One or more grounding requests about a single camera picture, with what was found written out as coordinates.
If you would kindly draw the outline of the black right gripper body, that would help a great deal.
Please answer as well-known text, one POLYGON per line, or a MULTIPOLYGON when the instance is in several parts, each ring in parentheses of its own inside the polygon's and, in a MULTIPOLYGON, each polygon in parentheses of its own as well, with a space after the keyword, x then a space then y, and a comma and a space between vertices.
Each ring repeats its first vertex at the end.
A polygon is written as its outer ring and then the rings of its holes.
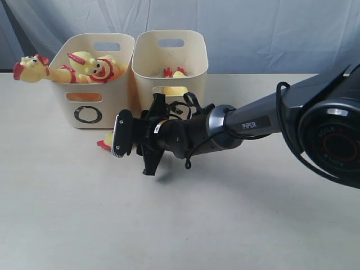
POLYGON ((131 142, 136 145, 136 153, 166 150, 180 153, 180 120, 132 119, 131 142))

